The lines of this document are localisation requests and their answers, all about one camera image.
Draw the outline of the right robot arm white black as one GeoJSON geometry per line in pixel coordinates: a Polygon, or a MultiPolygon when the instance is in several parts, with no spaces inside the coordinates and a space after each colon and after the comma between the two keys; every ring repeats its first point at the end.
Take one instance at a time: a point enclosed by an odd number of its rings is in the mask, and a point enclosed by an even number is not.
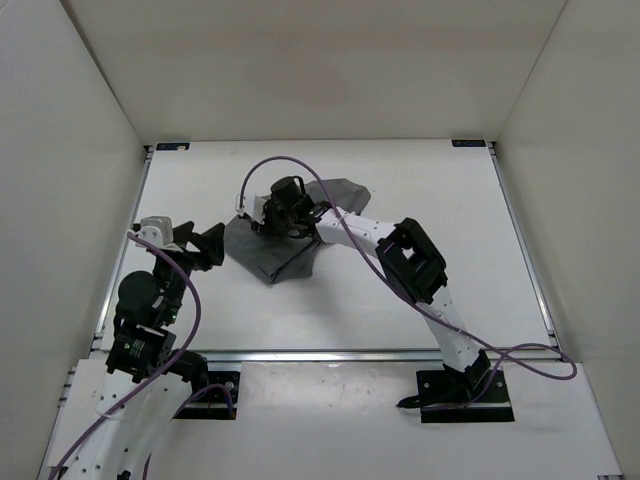
{"type": "Polygon", "coordinates": [[[444,380],[433,393],[416,394],[397,403],[402,409],[468,402],[484,388],[490,361],[462,334],[464,322],[448,290],[446,261],[420,224],[371,220],[330,202],[311,198],[299,176],[271,186],[267,197],[256,196],[247,209],[260,233],[320,240],[343,245],[378,260],[383,279],[393,292],[421,309],[443,356],[444,380]]]}

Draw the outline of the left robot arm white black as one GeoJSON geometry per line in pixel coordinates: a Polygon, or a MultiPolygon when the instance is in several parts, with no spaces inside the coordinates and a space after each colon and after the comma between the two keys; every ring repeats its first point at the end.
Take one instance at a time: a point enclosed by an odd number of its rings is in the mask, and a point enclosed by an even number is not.
{"type": "Polygon", "coordinates": [[[127,238],[155,258],[117,290],[113,344],[90,425],[52,467],[52,479],[144,479],[155,444],[175,415],[212,385],[206,359],[190,350],[202,319],[191,280],[224,262],[225,226],[203,233],[165,216],[132,225],[127,238]]]}

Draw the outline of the grey pleated skirt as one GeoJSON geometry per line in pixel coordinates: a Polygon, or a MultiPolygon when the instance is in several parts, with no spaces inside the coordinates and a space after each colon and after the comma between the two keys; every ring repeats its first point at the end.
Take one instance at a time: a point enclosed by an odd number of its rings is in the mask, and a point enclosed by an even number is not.
{"type": "MultiPolygon", "coordinates": [[[[371,193],[348,179],[323,181],[337,206],[361,214],[371,193]]],[[[235,216],[225,227],[225,254],[265,285],[311,278],[323,243],[319,239],[285,239],[262,236],[251,229],[250,221],[235,216]]]]}

